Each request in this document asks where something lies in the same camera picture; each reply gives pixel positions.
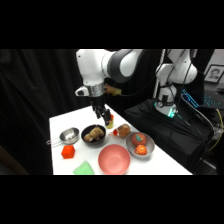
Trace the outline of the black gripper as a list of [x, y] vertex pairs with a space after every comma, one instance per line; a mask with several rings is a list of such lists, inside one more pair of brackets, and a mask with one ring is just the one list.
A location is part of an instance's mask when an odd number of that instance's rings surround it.
[[105, 108], [105, 97], [103, 95], [99, 97], [91, 97], [90, 103], [93, 108], [93, 111], [95, 112], [97, 119], [102, 117], [104, 119], [105, 125], [108, 126], [109, 122], [111, 120], [111, 113], [109, 109]]

